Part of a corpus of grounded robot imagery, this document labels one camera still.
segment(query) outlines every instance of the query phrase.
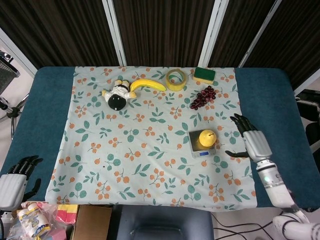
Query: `metal stand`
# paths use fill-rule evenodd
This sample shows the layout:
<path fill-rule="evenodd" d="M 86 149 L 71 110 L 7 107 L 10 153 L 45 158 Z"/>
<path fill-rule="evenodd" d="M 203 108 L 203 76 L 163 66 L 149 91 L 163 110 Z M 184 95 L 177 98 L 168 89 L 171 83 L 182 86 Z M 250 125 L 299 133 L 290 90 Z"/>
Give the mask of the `metal stand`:
<path fill-rule="evenodd" d="M 11 107 L 8 101 L 0 96 L 0 109 L 6 112 L 6 115 L 0 117 L 0 122 L 6 120 L 7 118 L 11 119 L 11 140 L 14 139 L 15 131 L 16 131 L 16 119 L 21 114 L 21 109 L 26 104 L 29 94 L 27 94 L 17 106 Z"/>

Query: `tape roll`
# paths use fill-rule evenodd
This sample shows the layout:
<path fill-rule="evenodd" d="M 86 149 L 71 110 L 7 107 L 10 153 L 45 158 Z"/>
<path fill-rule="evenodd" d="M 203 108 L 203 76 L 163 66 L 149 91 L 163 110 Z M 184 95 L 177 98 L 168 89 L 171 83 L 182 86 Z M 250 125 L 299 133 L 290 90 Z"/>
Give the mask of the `tape roll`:
<path fill-rule="evenodd" d="M 28 213 L 29 213 L 29 210 L 27 208 L 25 209 L 22 209 L 18 212 L 18 217 L 19 217 L 19 220 L 21 221 L 22 219 L 24 219 L 25 217 L 28 216 Z"/>
<path fill-rule="evenodd" d="M 177 72 L 177 73 L 179 73 L 181 75 L 182 82 L 172 83 L 169 80 L 169 76 L 174 72 Z M 178 68 L 168 71 L 167 74 L 165 75 L 165 84 L 166 84 L 167 88 L 170 89 L 171 91 L 174 91 L 174 92 L 181 91 L 184 88 L 184 86 L 186 85 L 186 83 L 187 83 L 187 75 L 186 75 L 186 73 L 184 71 L 181 71 Z"/>
<path fill-rule="evenodd" d="M 28 206 L 28 210 L 29 211 L 34 211 L 34 210 L 37 210 L 37 209 L 39 209 L 39 207 L 38 207 L 38 204 L 36 204 L 36 203 L 32 203 L 32 204 L 30 204 Z"/>

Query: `floral tablecloth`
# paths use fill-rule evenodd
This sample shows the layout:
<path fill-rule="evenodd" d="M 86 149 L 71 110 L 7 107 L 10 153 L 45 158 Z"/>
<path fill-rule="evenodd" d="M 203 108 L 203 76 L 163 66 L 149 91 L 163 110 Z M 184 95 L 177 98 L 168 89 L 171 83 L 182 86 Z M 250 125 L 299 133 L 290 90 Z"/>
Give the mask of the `floral tablecloth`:
<path fill-rule="evenodd" d="M 257 206 L 243 140 L 229 116 L 241 114 L 233 68 L 214 68 L 216 99 L 189 108 L 205 83 L 183 90 L 137 89 L 124 109 L 102 97 L 117 79 L 152 79 L 164 84 L 172 67 L 76 67 L 65 131 L 45 199 L 50 203 L 127 204 L 229 211 Z M 212 129 L 216 155 L 193 158 L 188 132 Z"/>

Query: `blue table cover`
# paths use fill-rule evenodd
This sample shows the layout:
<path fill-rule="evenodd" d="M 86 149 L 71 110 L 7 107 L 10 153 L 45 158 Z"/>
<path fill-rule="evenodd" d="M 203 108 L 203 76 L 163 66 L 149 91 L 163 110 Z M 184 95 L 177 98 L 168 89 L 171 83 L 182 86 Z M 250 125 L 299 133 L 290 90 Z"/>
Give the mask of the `blue table cover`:
<path fill-rule="evenodd" d="M 74 67 L 44 67 L 34 78 L 30 96 L 0 174 L 21 158 L 39 155 L 27 184 L 37 178 L 41 187 L 32 200 L 43 201 L 58 155 L 71 99 Z M 286 186 L 301 208 L 320 207 L 320 174 L 314 162 L 285 72 L 276 68 L 236 68 L 240 107 L 244 116 L 264 132 Z M 271 207 L 267 193 L 251 163 L 258 207 Z"/>

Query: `dark curtain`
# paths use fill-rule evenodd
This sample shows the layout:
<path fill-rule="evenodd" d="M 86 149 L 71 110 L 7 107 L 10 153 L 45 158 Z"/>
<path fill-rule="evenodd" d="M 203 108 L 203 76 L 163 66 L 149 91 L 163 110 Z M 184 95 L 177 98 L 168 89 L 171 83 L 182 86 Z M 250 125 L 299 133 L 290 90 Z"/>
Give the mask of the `dark curtain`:
<path fill-rule="evenodd" d="M 214 0 L 113 2 L 128 65 L 198 65 Z"/>
<path fill-rule="evenodd" d="M 280 68 L 301 85 L 320 68 L 320 2 L 283 0 L 244 67 Z"/>
<path fill-rule="evenodd" d="M 119 65 L 101 0 L 4 0 L 0 27 L 38 69 Z"/>
<path fill-rule="evenodd" d="M 231 0 L 225 11 L 209 67 L 237 67 L 275 0 Z"/>

